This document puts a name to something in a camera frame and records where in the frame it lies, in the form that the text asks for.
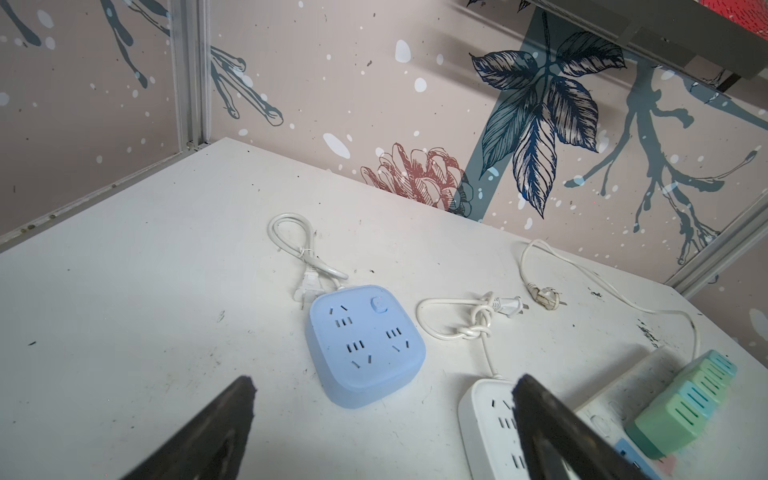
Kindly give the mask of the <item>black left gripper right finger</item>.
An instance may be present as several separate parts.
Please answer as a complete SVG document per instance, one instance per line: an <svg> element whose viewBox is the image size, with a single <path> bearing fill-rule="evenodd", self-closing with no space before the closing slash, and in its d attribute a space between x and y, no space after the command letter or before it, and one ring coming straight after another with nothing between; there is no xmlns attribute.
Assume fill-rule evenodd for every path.
<svg viewBox="0 0 768 480"><path fill-rule="evenodd" d="M513 414L531 479L644 479L615 449L529 374L512 390Z"/></svg>

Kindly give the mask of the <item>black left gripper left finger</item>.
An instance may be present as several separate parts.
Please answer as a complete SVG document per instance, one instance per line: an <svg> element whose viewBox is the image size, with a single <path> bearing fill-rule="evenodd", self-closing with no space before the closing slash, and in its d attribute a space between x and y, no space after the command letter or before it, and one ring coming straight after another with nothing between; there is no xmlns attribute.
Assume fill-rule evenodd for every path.
<svg viewBox="0 0 768 480"><path fill-rule="evenodd" d="M240 376L127 479L235 479L254 418L257 389Z"/></svg>

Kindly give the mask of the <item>white multicolour power strip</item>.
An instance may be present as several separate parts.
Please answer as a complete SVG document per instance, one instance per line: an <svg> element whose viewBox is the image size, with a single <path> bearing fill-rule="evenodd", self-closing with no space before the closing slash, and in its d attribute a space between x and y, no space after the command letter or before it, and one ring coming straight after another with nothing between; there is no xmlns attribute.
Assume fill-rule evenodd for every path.
<svg viewBox="0 0 768 480"><path fill-rule="evenodd" d="M627 445L632 462L649 478L764 479L767 476L767 370L674 289L628 276L614 286L593 269L542 240L523 249L519 271L533 302L547 311L584 314L602 327L621 327L611 338L619 363L601 388L575 412L611 445ZM664 458L646 457L624 428L665 390L716 350L738 371L727 399L702 434Z"/></svg>

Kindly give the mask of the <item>white square power socket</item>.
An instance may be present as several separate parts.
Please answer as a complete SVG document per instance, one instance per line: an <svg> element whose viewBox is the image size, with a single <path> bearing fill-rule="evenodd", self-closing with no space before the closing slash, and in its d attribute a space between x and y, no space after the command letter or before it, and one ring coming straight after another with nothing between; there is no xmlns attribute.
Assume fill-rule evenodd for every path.
<svg viewBox="0 0 768 480"><path fill-rule="evenodd" d="M452 332L441 331L426 321L429 307L469 309L469 320ZM518 297L501 298L489 292L478 299L428 298L416 307L416 320L431 337L441 341L478 341L490 376L477 380L459 401L457 415L464 451L474 479L527 479L529 470L514 418L512 382L495 365L488 339L496 315L511 318L522 312Z"/></svg>

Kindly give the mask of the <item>green charger plug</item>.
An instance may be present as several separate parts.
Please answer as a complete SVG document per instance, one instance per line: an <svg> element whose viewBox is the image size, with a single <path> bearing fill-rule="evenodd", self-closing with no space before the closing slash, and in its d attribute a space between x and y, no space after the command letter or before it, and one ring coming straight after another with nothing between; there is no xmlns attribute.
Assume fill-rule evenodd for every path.
<svg viewBox="0 0 768 480"><path fill-rule="evenodd" d="M677 376L678 382L691 382L698 392L705 394L715 405L721 405L728 396L729 384L708 369L690 371Z"/></svg>
<svg viewBox="0 0 768 480"><path fill-rule="evenodd" d="M701 381L708 381L718 389L726 388L732 382L733 376L714 361L702 359L693 369L692 375Z"/></svg>
<svg viewBox="0 0 768 480"><path fill-rule="evenodd" d="M693 403L673 394L655 400L624 430L646 457L658 460L696 440L707 422L708 418Z"/></svg>

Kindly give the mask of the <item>teal charger plug bottom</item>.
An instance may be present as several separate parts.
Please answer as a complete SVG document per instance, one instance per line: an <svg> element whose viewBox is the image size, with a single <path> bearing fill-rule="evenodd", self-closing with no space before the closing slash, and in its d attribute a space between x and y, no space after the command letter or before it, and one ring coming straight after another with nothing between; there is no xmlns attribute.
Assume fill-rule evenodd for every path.
<svg viewBox="0 0 768 480"><path fill-rule="evenodd" d="M718 403L715 401L712 394L708 393L704 387L695 384L691 380L684 380L670 385L665 390L665 394L678 394L697 414L700 414L707 420L712 417L718 407Z"/></svg>

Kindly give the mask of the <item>teal charger plug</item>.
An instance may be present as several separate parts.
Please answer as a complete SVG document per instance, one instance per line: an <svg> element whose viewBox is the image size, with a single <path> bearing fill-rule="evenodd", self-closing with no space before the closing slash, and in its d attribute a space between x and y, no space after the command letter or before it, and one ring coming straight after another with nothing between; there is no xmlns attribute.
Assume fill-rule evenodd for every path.
<svg viewBox="0 0 768 480"><path fill-rule="evenodd" d="M716 350L710 350L704 358L713 363L718 369L720 369L724 375L734 377L738 371L737 366L732 363L726 356L720 354Z"/></svg>
<svg viewBox="0 0 768 480"><path fill-rule="evenodd" d="M704 387L695 384L691 380L684 380L670 385L665 390L665 394L678 394L697 414L700 414L707 420L712 417L718 407L718 403L715 401L712 394L708 393Z"/></svg>

